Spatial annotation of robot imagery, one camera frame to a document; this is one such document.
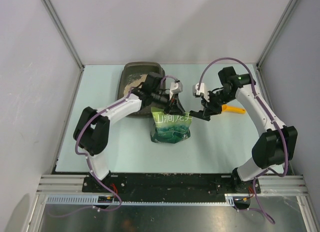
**white wall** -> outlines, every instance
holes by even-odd
[[[320,0],[301,0],[262,72],[275,111],[298,130],[292,165],[320,218]]]
[[[290,0],[52,0],[84,64],[255,63]]]
[[[25,222],[78,74],[40,0],[0,0],[0,231]]]

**black mounting plate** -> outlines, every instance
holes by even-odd
[[[252,181],[234,185],[231,174],[215,173],[109,173],[102,180],[114,184],[124,202],[213,203],[225,202],[225,194],[248,194]],[[84,178],[82,192],[106,193],[91,175]]]

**aluminum frame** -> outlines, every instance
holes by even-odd
[[[60,143],[57,147],[56,156],[54,163],[51,166],[52,171],[56,165],[56,161],[60,152],[61,144],[64,139],[64,135],[66,133],[66,128],[68,125],[69,117],[71,115],[71,111],[73,108],[74,101],[76,99],[78,88],[82,78],[82,72],[84,69],[84,65],[81,62],[81,59],[70,39],[68,36],[67,31],[65,30],[58,14],[56,13],[54,6],[50,0],[41,0],[44,7],[46,8],[49,16],[51,17],[56,29],[58,30],[59,34],[61,35],[62,40],[64,41],[66,47],[70,51],[74,61],[80,68],[80,74],[77,80],[77,84],[73,93],[73,97],[70,103],[70,107],[68,110],[66,122],[61,134]],[[268,96],[268,92],[266,86],[264,84],[264,80],[261,73],[261,65],[265,61],[266,56],[272,49],[274,43],[276,42],[277,38],[281,34],[283,27],[286,25],[287,21],[289,20],[290,16],[292,15],[294,9],[296,8],[297,4],[300,0],[290,0],[287,7],[285,8],[284,13],[282,14],[278,24],[276,25],[266,47],[264,48],[261,56],[257,61],[257,68],[255,70],[257,75],[258,83],[260,84],[261,92],[263,97],[265,98],[266,102],[272,108],[271,100]],[[47,200],[50,196],[60,195],[60,196],[75,196],[78,198],[87,197],[88,193],[82,192],[82,184],[86,175],[43,175],[40,179],[40,183],[36,192],[36,196],[33,203],[33,209],[29,214],[27,225],[24,228],[26,232],[36,232],[39,230],[42,215],[45,209],[45,205]],[[306,187],[305,181],[303,176],[286,176],[285,178],[280,178],[272,175],[264,175],[259,178],[260,181],[260,188],[261,188],[261,195],[264,197],[270,196],[293,196],[297,198],[299,203],[299,207],[302,213],[302,217],[307,228],[307,231],[314,232],[320,231],[319,223],[317,217],[315,216],[314,208],[311,204],[311,199],[308,193],[308,189]],[[101,193],[90,193],[90,196],[101,195]],[[230,197],[235,196],[235,194],[226,194],[226,200],[229,200]]]
[[[98,195],[110,196],[111,193],[83,193],[82,186],[84,178],[87,175],[75,175],[75,174],[49,174],[43,175],[40,179],[39,186],[36,192],[36,199],[34,200],[33,210],[30,215],[28,227],[24,230],[26,232],[37,232],[42,215],[45,209],[45,205],[48,204],[69,204],[69,205],[92,205],[93,200],[89,198],[95,198]],[[300,211],[305,223],[305,227],[308,232],[315,232],[319,230],[319,224],[317,217],[312,207],[308,189],[304,177],[302,175],[288,175],[284,178],[276,175],[264,175],[259,177],[259,184],[261,189],[260,197],[296,197]],[[195,203],[195,204],[183,204],[183,203],[147,203],[147,202],[127,202],[123,205],[134,206],[233,206],[232,196],[244,196],[247,194],[225,194],[226,202],[224,203]]]

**cable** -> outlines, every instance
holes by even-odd
[[[249,186],[248,187],[248,189],[249,189],[249,199],[251,199],[253,196],[255,196],[255,192],[254,192],[254,190]]]
[[[254,98],[258,101],[258,103],[261,105],[261,107],[263,108],[263,110],[265,111],[265,113],[267,114],[267,116],[269,117],[269,119],[271,120],[271,123],[274,125],[274,127],[276,128],[276,130],[278,131],[280,137],[281,137],[281,142],[282,142],[282,146],[283,146],[283,152],[284,152],[284,169],[283,169],[283,173],[282,174],[279,174],[277,173],[274,169],[272,168],[268,168],[266,169],[265,171],[263,171],[262,173],[258,174],[256,177],[254,177],[253,179],[253,192],[254,192],[254,195],[255,195],[255,199],[260,207],[260,209],[258,208],[251,208],[251,209],[248,209],[248,210],[251,210],[251,211],[257,211],[257,212],[261,212],[263,213],[263,215],[267,218],[267,220],[271,223],[271,224],[275,224],[275,220],[265,212],[265,210],[263,209],[263,207],[261,206],[260,204],[260,201],[258,199],[258,196],[257,196],[257,193],[256,193],[256,188],[255,188],[255,185],[256,185],[256,179],[259,177],[259,176],[262,176],[264,175],[268,170],[272,171],[274,174],[276,174],[277,176],[279,177],[285,177],[287,175],[287,172],[288,172],[288,167],[289,167],[289,158],[288,158],[288,150],[287,150],[287,143],[286,143],[286,140],[285,140],[285,136],[283,134],[283,132],[281,131],[280,129],[280,126],[278,125],[278,123],[275,121],[275,118],[273,117],[273,115],[271,114],[271,112],[269,111],[269,109],[267,108],[267,106],[263,103],[263,101],[260,99],[257,91],[256,91],[256,88],[255,88],[255,82],[254,82],[254,78],[252,76],[252,73],[250,71],[250,69],[248,68],[248,66],[243,63],[242,61],[236,59],[236,58],[232,58],[232,57],[223,57],[223,58],[218,58],[214,61],[212,61],[210,64],[207,65],[207,67],[204,69],[204,71],[202,72],[202,75],[200,77],[200,80],[199,80],[199,84],[198,84],[198,90],[200,89],[200,85],[202,83],[202,80],[205,76],[205,73],[207,72],[207,70],[215,63],[219,62],[219,61],[223,61],[223,60],[231,60],[231,61],[236,61],[238,62],[239,64],[241,64],[245,69],[246,71],[249,73],[249,76],[250,76],[250,80],[251,80],[251,90],[252,90],[252,94],[254,95]]]
[[[131,88],[130,88],[129,93],[127,94],[127,96],[126,96],[124,99],[122,99],[122,100],[120,100],[120,101],[118,101],[118,102],[110,105],[108,108],[105,108],[105,109],[101,110],[100,112],[96,113],[91,119],[89,119],[88,122],[84,125],[84,127],[83,127],[82,130],[80,131],[79,136],[78,136],[78,138],[76,139],[76,142],[75,142],[75,148],[74,148],[75,153],[76,153],[77,155],[84,155],[84,156],[85,156],[86,162],[87,162],[88,167],[89,167],[90,174],[95,178],[95,180],[96,180],[103,188],[105,188],[107,191],[111,192],[111,193],[119,200],[119,205],[118,205],[117,207],[115,207],[115,208],[110,208],[110,209],[98,208],[98,211],[100,211],[100,210],[101,210],[101,211],[115,211],[115,210],[117,210],[117,209],[121,206],[122,200],[121,200],[120,196],[117,195],[117,193],[116,193],[115,191],[113,191],[113,190],[111,190],[110,188],[108,188],[107,186],[105,186],[105,185],[100,181],[100,179],[98,179],[98,177],[96,176],[96,174],[95,174],[94,171],[93,171],[91,162],[90,162],[89,157],[88,157],[88,153],[79,152],[79,151],[78,151],[78,147],[79,147],[79,144],[80,144],[80,140],[81,140],[84,132],[86,131],[86,129],[91,125],[91,123],[92,123],[98,116],[100,116],[100,115],[102,115],[103,113],[107,112],[107,110],[111,110],[112,108],[114,108],[114,107],[116,107],[116,106],[118,106],[118,105],[123,104],[123,103],[126,101],[126,99],[128,99],[128,98],[130,97],[131,92],[132,92],[132,89],[134,89],[134,88],[135,88],[135,87],[131,87]]]
[[[222,89],[223,89],[223,87],[221,87],[221,88],[215,88],[215,89],[211,90],[211,92],[215,92],[215,91],[222,90]]]
[[[75,213],[78,213],[79,211],[86,210],[86,209],[89,209],[89,208],[93,208],[93,206],[92,205],[84,206],[84,207],[76,209],[75,211],[72,211],[72,212],[66,213],[66,214],[62,214],[62,215],[51,214],[49,209],[46,212],[50,217],[53,217],[53,218],[65,218],[65,217],[71,216],[71,215],[73,215]]]
[[[112,186],[113,191],[114,191],[116,194],[118,194],[118,190],[117,190],[117,187],[115,186],[115,184],[112,183],[112,184],[110,184],[110,185]]]
[[[167,79],[167,78],[171,78],[171,79],[174,79],[175,82],[178,81],[178,79],[172,75],[166,75],[165,77],[163,77],[160,81],[160,86],[162,86],[162,84],[164,83],[164,81]]]
[[[241,64],[246,71],[248,72],[249,76],[250,76],[250,80],[251,80],[251,90],[252,93],[254,95],[254,98],[259,102],[259,104],[261,105],[261,107],[263,108],[263,110],[265,111],[265,113],[267,114],[267,116],[269,117],[269,119],[271,120],[271,123],[274,125],[274,127],[276,128],[276,130],[278,131],[280,137],[281,137],[281,142],[282,142],[282,146],[283,146],[283,151],[284,151],[284,169],[283,169],[283,173],[279,174],[277,173],[274,169],[269,168],[268,170],[272,171],[273,173],[275,173],[277,176],[279,177],[285,177],[287,172],[288,172],[288,167],[289,167],[289,158],[288,158],[288,150],[287,150],[287,143],[285,140],[285,136],[283,134],[283,132],[281,131],[279,125],[277,124],[277,122],[275,121],[275,118],[273,117],[273,115],[271,114],[271,112],[269,111],[269,109],[267,108],[267,106],[262,102],[262,100],[260,99],[259,95],[257,94],[256,88],[255,88],[255,82],[254,82],[254,78],[252,76],[252,73],[250,71],[250,69],[248,68],[248,66],[243,63],[242,61],[236,59],[236,58],[232,58],[232,57],[223,57],[223,58],[218,58],[214,61],[212,61],[210,64],[207,65],[207,67],[204,69],[204,71],[201,74],[200,77],[200,81],[199,81],[199,85],[198,85],[198,90],[200,89],[200,85],[201,82],[205,76],[205,73],[207,72],[207,70],[215,63],[219,62],[219,61],[223,61],[223,60],[231,60],[231,61],[235,61],[238,62],[239,64]]]

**metal floor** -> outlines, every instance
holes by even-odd
[[[47,204],[41,232],[305,232],[295,196],[260,197],[270,224],[260,213],[236,212],[231,206],[122,206],[113,212],[85,209],[64,218],[48,215],[70,213],[83,205]],[[256,200],[251,208],[257,208]]]

